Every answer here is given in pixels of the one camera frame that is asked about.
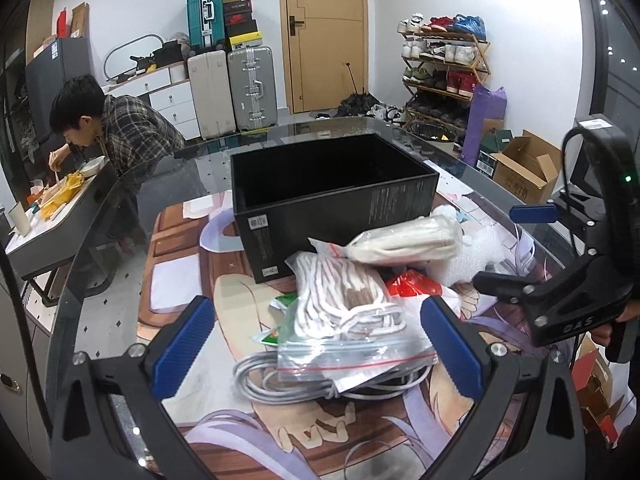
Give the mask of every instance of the red sneaker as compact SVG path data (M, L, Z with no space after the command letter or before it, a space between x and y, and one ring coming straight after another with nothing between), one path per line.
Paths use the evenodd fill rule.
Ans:
M429 28L434 31L446 32L449 25L453 25L453 20L447 16L443 16L442 18L432 18L431 23L429 23Z
M476 79L476 76L473 73L467 72L467 73L461 74L460 95L463 95L465 97L473 97L477 84L478 84L478 79Z
M447 92L460 93L460 84L464 76L462 72L450 71L447 74Z

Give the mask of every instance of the screw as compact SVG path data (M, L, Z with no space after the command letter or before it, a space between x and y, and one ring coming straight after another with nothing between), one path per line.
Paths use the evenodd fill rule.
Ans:
M552 350L551 351L551 360L555 363L561 363L562 362L562 352L559 350Z
M127 354L129 357L142 357L146 352L146 346L142 343L135 343L129 347Z
M504 357L507 355L507 347L502 343L494 343L491 345L491 353L496 357Z
M86 361L87 354L85 352L76 352L73 357L73 364L76 366L81 365Z

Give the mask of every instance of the blue gripper pad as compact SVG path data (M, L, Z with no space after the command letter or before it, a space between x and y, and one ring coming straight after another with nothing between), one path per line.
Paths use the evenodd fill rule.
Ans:
M175 323L165 326L149 345L145 368L151 391L160 401L170 399L186 377L215 324L211 300L196 297Z
M560 219L555 204L516 205L509 211L514 224L554 224Z
M482 363L456 328L455 314L442 298L424 300L420 310L420 322L433 343L438 359L444 364L460 394L475 402L482 399L484 394Z

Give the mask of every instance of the door frame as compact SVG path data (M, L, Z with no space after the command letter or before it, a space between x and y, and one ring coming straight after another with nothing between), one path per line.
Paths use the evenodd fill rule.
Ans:
M364 10L364 89L369 91L369 0L362 0ZM293 93L291 83L291 56L289 49L289 15L287 0L280 0L280 28L282 32L282 60L284 63L284 86L287 95L287 108L293 115Z

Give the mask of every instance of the silver suitcase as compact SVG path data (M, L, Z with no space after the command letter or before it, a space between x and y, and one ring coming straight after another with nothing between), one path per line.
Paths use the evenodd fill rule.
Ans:
M242 48L228 55L231 95L238 130L278 124L273 53L268 46Z
M200 134L215 139L236 130L224 51L207 52L188 61L191 93Z

